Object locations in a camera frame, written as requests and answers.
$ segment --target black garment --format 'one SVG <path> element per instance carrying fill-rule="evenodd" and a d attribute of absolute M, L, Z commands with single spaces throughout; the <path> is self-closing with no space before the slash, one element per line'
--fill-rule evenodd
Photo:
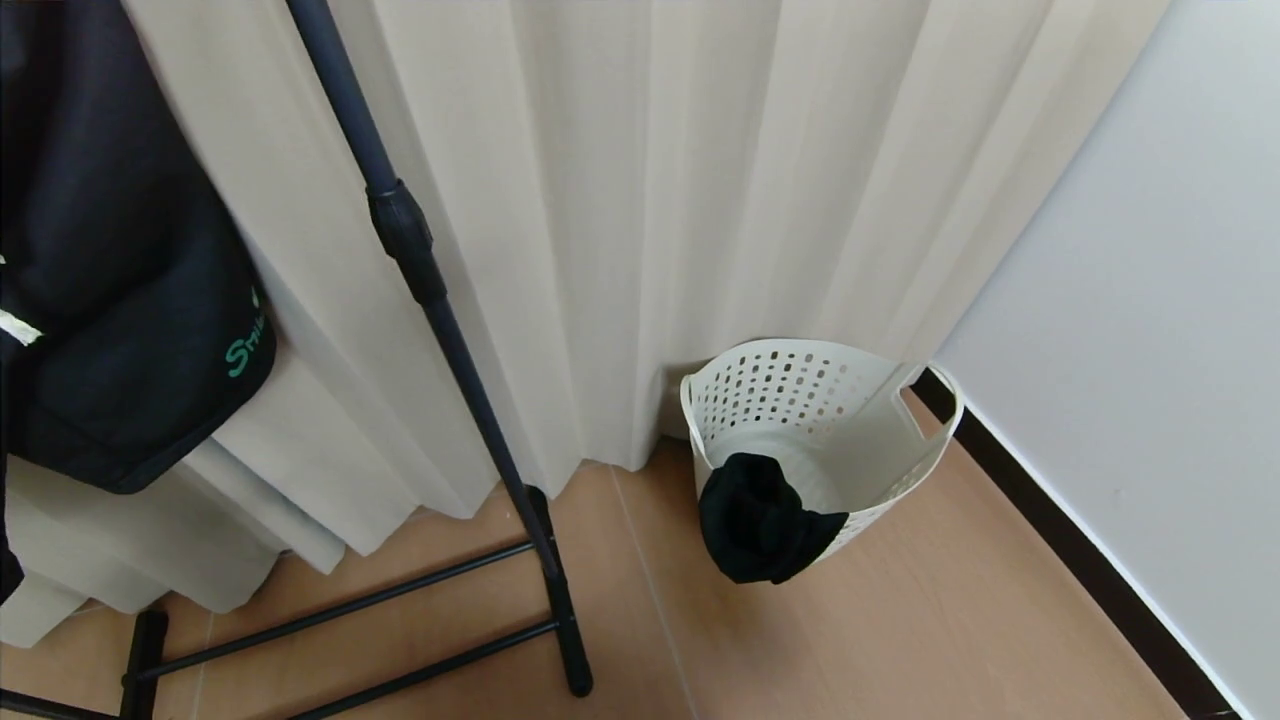
<path fill-rule="evenodd" d="M 0 307 L 44 333 L 0 333 L 4 452 L 137 492 L 257 391 L 275 336 L 119 3 L 0 13 Z"/>
<path fill-rule="evenodd" d="M 735 452 L 714 469 L 698 500 L 703 542 L 735 583 L 780 584 L 804 570 L 849 519 L 805 510 L 773 457 Z"/>

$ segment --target black baseboard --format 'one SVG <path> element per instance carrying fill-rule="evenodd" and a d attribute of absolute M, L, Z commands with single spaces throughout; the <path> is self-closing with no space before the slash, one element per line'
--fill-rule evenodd
<path fill-rule="evenodd" d="M 911 389 L 938 419 L 951 416 L 955 407 L 951 392 L 932 372 L 925 370 Z M 1188 717 L 1236 717 L 1199 665 L 1187 655 L 1115 566 L 973 413 L 966 413 L 960 420 L 955 437 L 1093 596 Z"/>

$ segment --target white plastic basket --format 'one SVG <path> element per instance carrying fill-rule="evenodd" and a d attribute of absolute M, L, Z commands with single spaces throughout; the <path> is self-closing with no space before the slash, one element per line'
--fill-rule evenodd
<path fill-rule="evenodd" d="M 805 510 L 849 512 L 823 560 L 933 471 L 964 414 L 925 438 L 900 391 L 919 365 L 833 342 L 760 340 L 731 348 L 680 386 L 698 496 L 735 452 L 777 459 Z"/>

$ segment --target curtain fold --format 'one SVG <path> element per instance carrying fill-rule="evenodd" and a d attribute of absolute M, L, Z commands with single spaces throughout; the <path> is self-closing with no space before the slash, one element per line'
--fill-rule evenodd
<path fill-rule="evenodd" d="M 582 457 L 643 465 L 678 378 L 737 342 L 928 359 L 1166 4 L 332 8 L 517 464 L 554 496 Z M 416 505 L 471 516 L 495 473 L 284 4 L 125 5 L 288 345 L 175 475 L 321 570 Z"/>

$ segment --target dark jacket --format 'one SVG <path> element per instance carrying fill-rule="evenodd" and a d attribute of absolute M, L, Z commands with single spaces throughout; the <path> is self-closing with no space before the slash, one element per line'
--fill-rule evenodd
<path fill-rule="evenodd" d="M 0 12 L 0 309 L 42 333 L 0 333 L 3 450 L 137 492 L 253 395 L 275 336 L 120 5 Z"/>

